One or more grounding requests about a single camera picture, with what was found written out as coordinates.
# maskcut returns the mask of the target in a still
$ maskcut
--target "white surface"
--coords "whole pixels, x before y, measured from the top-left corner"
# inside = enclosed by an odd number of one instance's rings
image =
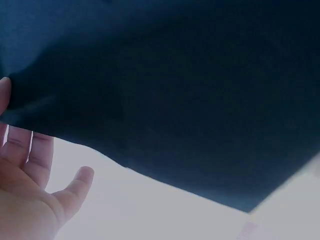
[[[313,165],[251,215],[159,183],[60,139],[55,140],[48,192],[64,188],[81,166],[95,170],[91,191],[56,240],[320,239],[320,179]]]

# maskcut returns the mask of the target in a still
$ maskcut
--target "skin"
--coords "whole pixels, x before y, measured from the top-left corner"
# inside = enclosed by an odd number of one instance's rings
[[[0,115],[9,104],[11,81],[0,80]],[[80,209],[94,171],[82,167],[73,181],[53,194],[45,191],[51,172],[51,136],[0,123],[0,239],[52,240]]]

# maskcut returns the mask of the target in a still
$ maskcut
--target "finger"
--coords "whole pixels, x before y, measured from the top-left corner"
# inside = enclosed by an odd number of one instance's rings
[[[11,81],[4,77],[0,80],[0,115],[6,110],[11,95]],[[7,125],[0,122],[0,148],[4,144],[4,137],[7,130]]]
[[[64,190],[53,193],[64,209],[66,221],[79,211],[88,195],[93,178],[93,169],[82,167]]]
[[[45,189],[54,157],[54,138],[34,132],[29,159],[22,170],[42,189]]]
[[[0,149],[0,158],[17,167],[22,167],[28,159],[32,132],[9,126],[7,141]]]
[[[7,125],[0,122],[0,149],[4,145],[6,130],[7,130]]]
[[[6,110],[11,95],[11,80],[4,77],[0,80],[0,115]]]

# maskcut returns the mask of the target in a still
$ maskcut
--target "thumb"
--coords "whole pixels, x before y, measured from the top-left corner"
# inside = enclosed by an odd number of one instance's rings
[[[83,166],[64,190],[52,194],[63,207],[65,221],[70,220],[80,210],[88,195],[93,178],[93,169]]]
[[[11,80],[4,77],[0,80],[0,115],[6,110],[11,95]]]

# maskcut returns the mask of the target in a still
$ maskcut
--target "dark blue fabric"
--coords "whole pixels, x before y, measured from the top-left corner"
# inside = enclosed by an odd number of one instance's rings
[[[248,212],[320,150],[317,9],[0,0],[2,120]]]

